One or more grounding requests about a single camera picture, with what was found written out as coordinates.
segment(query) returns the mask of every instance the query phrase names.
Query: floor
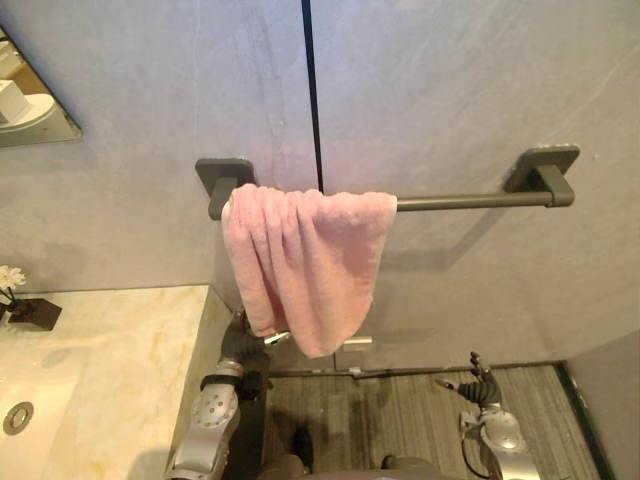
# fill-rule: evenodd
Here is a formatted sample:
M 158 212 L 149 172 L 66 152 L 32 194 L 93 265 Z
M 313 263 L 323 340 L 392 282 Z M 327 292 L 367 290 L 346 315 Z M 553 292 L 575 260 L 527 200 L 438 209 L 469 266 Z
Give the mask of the floor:
M 504 405 L 520 421 L 544 480 L 599 478 L 553 366 L 495 369 Z M 442 374 L 354 380 L 348 376 L 271 378 L 263 457 L 289 451 L 298 425 L 314 439 L 315 471 L 377 468 L 387 454 L 422 457 L 441 473 L 474 477 L 465 467 L 458 413 L 463 398 L 434 382 Z M 446 377 L 471 381 L 467 372 Z M 477 448 L 469 460 L 480 472 Z

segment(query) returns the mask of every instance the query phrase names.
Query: towel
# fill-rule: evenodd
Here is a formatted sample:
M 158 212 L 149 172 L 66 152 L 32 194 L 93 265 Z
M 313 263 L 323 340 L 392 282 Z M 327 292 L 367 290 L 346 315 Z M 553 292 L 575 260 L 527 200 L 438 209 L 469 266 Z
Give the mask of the towel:
M 255 335 L 285 329 L 310 358 L 362 325 L 397 199 L 245 184 L 222 210 L 224 242 Z

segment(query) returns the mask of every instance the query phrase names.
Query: robotic hand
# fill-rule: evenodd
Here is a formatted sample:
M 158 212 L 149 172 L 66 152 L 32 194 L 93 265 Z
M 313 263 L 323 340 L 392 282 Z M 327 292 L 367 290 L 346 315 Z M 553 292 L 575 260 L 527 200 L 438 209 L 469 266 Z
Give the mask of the robotic hand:
M 240 423 L 239 400 L 260 392 L 257 372 L 245 374 L 243 364 L 265 347 L 288 338 L 289 332 L 254 337 L 247 331 L 244 310 L 234 313 L 222 340 L 221 357 L 212 375 L 200 384 L 191 409 L 191 425 L 166 470 L 166 480 L 218 480 L 227 463 L 229 440 Z
M 462 454 L 467 467 L 481 478 L 495 480 L 540 480 L 527 442 L 520 433 L 518 420 L 501 406 L 500 386 L 489 367 L 482 364 L 480 355 L 471 352 L 471 373 L 477 382 L 458 384 L 438 379 L 438 384 L 480 407 L 480 413 L 460 413 Z M 464 441 L 474 438 L 480 442 L 482 459 L 491 474 L 477 473 L 467 461 Z

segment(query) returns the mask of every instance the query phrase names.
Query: gray wall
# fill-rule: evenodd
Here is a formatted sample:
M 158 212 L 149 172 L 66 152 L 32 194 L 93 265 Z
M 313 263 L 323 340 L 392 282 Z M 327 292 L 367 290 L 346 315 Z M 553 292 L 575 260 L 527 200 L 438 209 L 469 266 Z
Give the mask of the gray wall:
M 496 191 L 518 156 L 577 143 L 566 209 L 398 215 L 338 366 L 567 358 L 637 328 L 640 3 L 312 2 L 325 187 Z
M 616 478 L 640 478 L 640 330 L 569 360 Z
M 31 291 L 213 283 L 237 300 L 200 157 L 317 186 L 298 0 L 3 0 L 84 132 L 0 150 L 0 264 Z

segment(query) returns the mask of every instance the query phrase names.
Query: cable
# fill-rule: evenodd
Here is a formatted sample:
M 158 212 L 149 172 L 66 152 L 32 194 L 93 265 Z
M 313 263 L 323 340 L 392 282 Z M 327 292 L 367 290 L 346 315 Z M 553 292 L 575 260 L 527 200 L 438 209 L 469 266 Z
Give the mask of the cable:
M 471 466 L 471 464 L 469 463 L 469 459 L 467 458 L 467 451 L 464 448 L 464 441 L 465 441 L 464 438 L 460 440 L 460 449 L 462 450 L 462 458 L 464 458 L 464 464 L 467 466 L 469 471 L 479 478 L 484 478 L 484 479 L 491 478 L 489 475 L 483 475 L 482 473 L 478 473 L 478 471 Z

